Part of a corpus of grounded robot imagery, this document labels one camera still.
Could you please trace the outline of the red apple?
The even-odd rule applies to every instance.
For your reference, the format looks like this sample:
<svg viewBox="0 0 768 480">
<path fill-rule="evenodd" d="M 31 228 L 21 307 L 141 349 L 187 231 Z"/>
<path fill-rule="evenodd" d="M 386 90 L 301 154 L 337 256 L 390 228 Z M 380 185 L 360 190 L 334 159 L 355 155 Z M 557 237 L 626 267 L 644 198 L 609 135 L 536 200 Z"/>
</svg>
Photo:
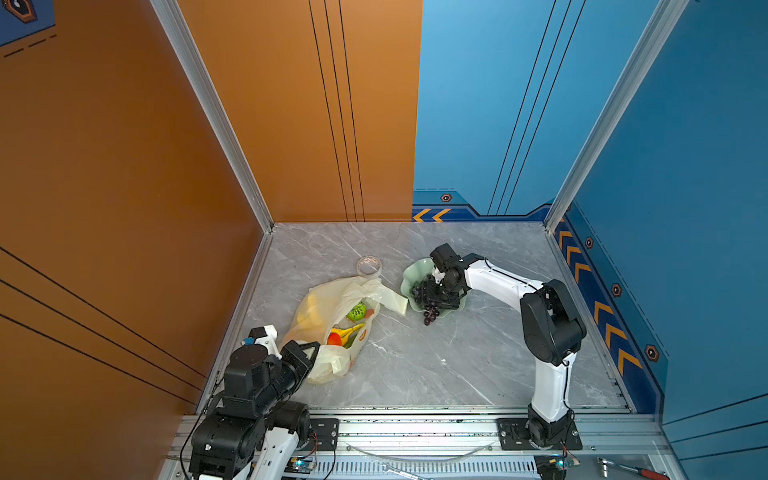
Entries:
<svg viewBox="0 0 768 480">
<path fill-rule="evenodd" d="M 344 340 L 339 333 L 332 331 L 327 338 L 326 344 L 331 346 L 344 346 Z"/>
</svg>

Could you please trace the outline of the dark purple grape bunch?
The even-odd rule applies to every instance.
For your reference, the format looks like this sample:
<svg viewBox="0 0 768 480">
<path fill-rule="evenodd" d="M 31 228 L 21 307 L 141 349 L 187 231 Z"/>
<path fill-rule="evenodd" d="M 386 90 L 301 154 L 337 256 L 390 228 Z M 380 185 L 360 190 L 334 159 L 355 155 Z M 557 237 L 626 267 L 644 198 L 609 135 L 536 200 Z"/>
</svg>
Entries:
<svg viewBox="0 0 768 480">
<path fill-rule="evenodd" d="M 423 310 L 425 326 L 435 322 L 441 312 L 446 309 L 444 295 L 441 293 L 435 277 L 431 274 L 426 275 L 423 280 L 413 285 L 411 295 L 416 305 Z"/>
</svg>

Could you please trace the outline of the yellow banana bunch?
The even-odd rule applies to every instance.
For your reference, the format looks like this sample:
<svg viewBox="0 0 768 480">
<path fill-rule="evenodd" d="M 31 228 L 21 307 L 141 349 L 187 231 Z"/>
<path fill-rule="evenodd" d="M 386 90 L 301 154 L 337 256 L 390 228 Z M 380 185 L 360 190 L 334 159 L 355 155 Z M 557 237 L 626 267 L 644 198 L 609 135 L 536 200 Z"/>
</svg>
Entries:
<svg viewBox="0 0 768 480">
<path fill-rule="evenodd" d="M 352 342 L 352 336 L 364 327 L 365 327 L 365 324 L 361 323 L 344 330 L 333 329 L 332 332 L 336 333 L 340 337 L 341 346 L 347 347 Z"/>
</svg>

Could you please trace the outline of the cream plastic bag orange print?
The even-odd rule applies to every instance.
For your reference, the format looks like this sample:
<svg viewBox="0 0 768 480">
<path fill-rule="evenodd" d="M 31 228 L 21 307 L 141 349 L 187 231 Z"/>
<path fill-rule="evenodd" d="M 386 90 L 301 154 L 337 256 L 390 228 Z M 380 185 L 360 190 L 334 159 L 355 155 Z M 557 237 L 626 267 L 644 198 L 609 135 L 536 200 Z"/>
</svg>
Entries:
<svg viewBox="0 0 768 480">
<path fill-rule="evenodd" d="M 359 302 L 367 306 L 366 317 L 352 322 L 346 315 Z M 309 290 L 297 308 L 282 343 L 290 340 L 320 343 L 319 355 L 307 381 L 316 385 L 329 383 L 348 373 L 372 336 L 374 321 L 382 309 L 403 315 L 407 306 L 406 297 L 384 286 L 377 278 L 355 276 L 337 279 Z M 347 347 L 326 344 L 333 329 L 344 330 L 361 323 L 365 327 L 352 336 L 352 342 Z"/>
</svg>

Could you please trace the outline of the green kiwi half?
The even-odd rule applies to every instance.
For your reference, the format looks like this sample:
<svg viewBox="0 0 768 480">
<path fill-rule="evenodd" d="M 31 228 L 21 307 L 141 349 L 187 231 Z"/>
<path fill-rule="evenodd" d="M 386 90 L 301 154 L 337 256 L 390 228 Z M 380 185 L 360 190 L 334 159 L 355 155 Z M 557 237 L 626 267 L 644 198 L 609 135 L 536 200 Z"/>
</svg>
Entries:
<svg viewBox="0 0 768 480">
<path fill-rule="evenodd" d="M 358 322 L 366 317 L 367 311 L 366 304 L 359 302 L 347 313 L 346 318 L 352 322 Z"/>
</svg>

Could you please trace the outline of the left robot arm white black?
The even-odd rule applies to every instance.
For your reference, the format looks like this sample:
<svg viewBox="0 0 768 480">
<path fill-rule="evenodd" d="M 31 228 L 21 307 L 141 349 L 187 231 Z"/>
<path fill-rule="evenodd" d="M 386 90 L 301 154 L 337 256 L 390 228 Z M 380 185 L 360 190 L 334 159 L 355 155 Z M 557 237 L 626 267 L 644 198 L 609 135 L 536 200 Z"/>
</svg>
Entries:
<svg viewBox="0 0 768 480">
<path fill-rule="evenodd" d="M 275 354 L 253 341 L 236 349 L 223 390 L 191 434 L 191 479 L 280 479 L 309 439 L 308 406 L 290 397 L 317 360 L 321 344 L 286 343 Z"/>
</svg>

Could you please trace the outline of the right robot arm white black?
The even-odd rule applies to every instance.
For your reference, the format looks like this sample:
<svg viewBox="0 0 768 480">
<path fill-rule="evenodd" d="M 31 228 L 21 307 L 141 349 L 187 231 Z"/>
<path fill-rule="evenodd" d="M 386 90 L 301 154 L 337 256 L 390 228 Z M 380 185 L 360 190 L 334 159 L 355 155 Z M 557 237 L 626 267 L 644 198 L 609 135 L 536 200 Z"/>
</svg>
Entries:
<svg viewBox="0 0 768 480">
<path fill-rule="evenodd" d="M 521 315 L 523 338 L 535 358 L 535 386 L 522 430 L 501 430 L 539 449 L 583 448 L 569 405 L 572 367 L 587 328 L 568 287 L 560 280 L 528 279 L 475 253 L 464 257 L 443 244 L 430 253 L 433 271 L 414 288 L 425 323 L 456 310 L 472 290 L 488 294 Z"/>
</svg>

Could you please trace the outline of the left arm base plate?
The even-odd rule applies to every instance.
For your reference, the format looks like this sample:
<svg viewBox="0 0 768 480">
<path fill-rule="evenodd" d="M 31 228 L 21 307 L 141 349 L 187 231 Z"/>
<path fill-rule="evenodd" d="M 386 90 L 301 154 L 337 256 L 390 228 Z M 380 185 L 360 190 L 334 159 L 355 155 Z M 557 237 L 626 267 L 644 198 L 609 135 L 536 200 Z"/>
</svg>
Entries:
<svg viewBox="0 0 768 480">
<path fill-rule="evenodd" d="M 299 443 L 300 451 L 332 452 L 337 449 L 340 420 L 334 417 L 311 417 L 305 440 Z"/>
</svg>

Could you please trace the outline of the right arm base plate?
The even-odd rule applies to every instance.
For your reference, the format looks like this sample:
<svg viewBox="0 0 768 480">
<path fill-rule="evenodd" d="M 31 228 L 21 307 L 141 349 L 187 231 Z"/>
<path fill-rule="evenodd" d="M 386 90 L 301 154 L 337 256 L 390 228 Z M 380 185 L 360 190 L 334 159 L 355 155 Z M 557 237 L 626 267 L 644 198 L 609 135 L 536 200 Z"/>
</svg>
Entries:
<svg viewBox="0 0 768 480">
<path fill-rule="evenodd" d="M 504 451 L 583 449 L 575 420 L 569 416 L 552 423 L 537 418 L 500 418 L 496 420 L 496 426 Z"/>
</svg>

